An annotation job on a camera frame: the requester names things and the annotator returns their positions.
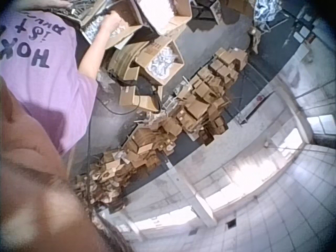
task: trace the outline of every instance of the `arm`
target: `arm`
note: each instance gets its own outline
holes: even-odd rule
[[[111,32],[119,26],[120,21],[121,18],[116,12],[112,12],[105,17],[92,45],[79,64],[78,70],[81,74],[96,79],[100,64],[103,60],[107,41],[110,38]]]
[[[16,0],[14,7],[22,9],[70,8],[72,3],[67,0]]]

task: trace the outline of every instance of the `worker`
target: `worker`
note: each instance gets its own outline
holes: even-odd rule
[[[16,6],[39,8],[50,4],[71,5],[61,0],[20,0]],[[60,154],[71,149],[87,130],[98,87],[97,73],[107,41],[120,21],[116,12],[104,18],[77,68],[75,29],[60,17],[24,10],[10,10],[1,16],[1,75]]]
[[[1,85],[1,251],[132,252],[115,227],[95,228],[43,127]]]

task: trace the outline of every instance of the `purple t-shirt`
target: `purple t-shirt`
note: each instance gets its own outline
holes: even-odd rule
[[[52,13],[7,13],[0,40],[0,71],[9,90],[57,150],[68,151],[86,132],[98,86],[78,72],[75,30]]]

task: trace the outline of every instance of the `hand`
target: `hand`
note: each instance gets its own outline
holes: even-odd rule
[[[111,14],[107,15],[104,18],[100,28],[111,33],[115,29],[118,28],[118,26],[120,25],[120,22],[121,22],[121,17],[119,16],[119,14],[115,11],[112,11]]]
[[[14,6],[17,10],[70,8],[72,3],[65,0],[16,0]]]

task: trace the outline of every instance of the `pile of flattened cardboard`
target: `pile of flattened cardboard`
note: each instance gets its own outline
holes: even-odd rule
[[[203,67],[177,95],[178,106],[155,129],[137,127],[121,150],[105,152],[91,165],[91,204],[116,204],[122,189],[132,178],[147,177],[161,161],[159,153],[171,155],[175,141],[184,130],[205,145],[228,126],[221,114],[230,101],[226,91],[236,82],[247,64],[246,52],[219,49],[211,63]],[[78,176],[75,191],[85,202],[86,175]]]
[[[221,117],[230,100],[225,93],[237,81],[247,64],[247,53],[240,49],[220,48],[211,63],[203,67],[178,94],[182,107],[176,118],[188,134],[197,135],[205,145],[228,130]]]

